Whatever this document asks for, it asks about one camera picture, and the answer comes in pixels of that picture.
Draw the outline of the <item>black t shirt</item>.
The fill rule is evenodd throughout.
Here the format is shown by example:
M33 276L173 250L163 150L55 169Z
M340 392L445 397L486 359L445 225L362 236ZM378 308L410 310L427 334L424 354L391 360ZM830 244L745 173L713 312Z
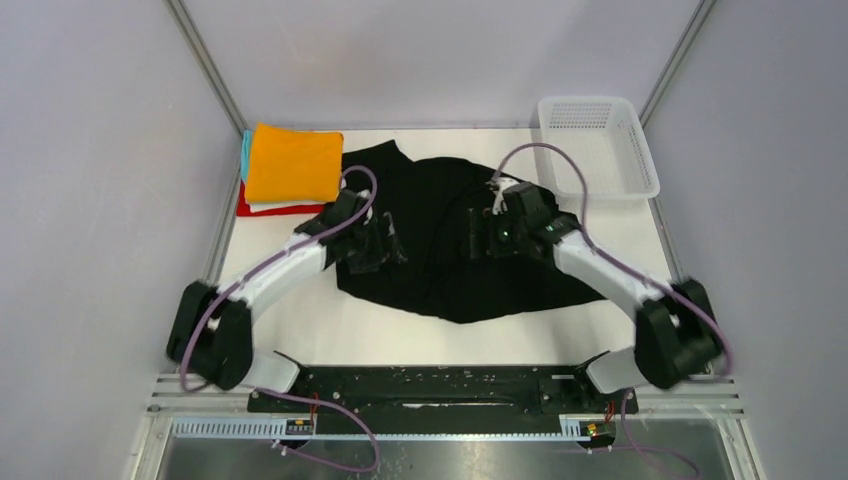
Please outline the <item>black t shirt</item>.
M590 286L521 255L469 255L469 212L494 203L493 169L456 157L408 158L393 140L343 154L370 169L374 208L391 214L406 262L353 274L336 266L339 290L358 299L458 324L601 300Z

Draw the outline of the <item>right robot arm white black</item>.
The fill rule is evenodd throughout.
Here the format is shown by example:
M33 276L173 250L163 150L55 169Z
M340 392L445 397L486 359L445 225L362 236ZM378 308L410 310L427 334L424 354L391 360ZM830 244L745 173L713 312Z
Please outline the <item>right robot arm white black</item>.
M546 203L539 186L501 178L490 182L494 203L472 208L472 258L522 256L571 276L622 310L635 326L631 347L582 365L575 402L597 412L626 388L669 390L702 372L725 352L706 290L694 279L670 284L603 250L580 220Z

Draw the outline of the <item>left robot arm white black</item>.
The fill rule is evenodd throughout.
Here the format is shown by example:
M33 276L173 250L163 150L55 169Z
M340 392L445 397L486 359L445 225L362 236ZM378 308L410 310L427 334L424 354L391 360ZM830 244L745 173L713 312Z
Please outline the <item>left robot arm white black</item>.
M368 191L343 190L315 217L297 226L280 251L229 285L198 280L183 291L165 354L181 373L193 372L221 390L237 386L272 390L288 411L309 401L301 366L254 345L257 320L295 287L335 264L353 274L372 273L407 256L393 216Z

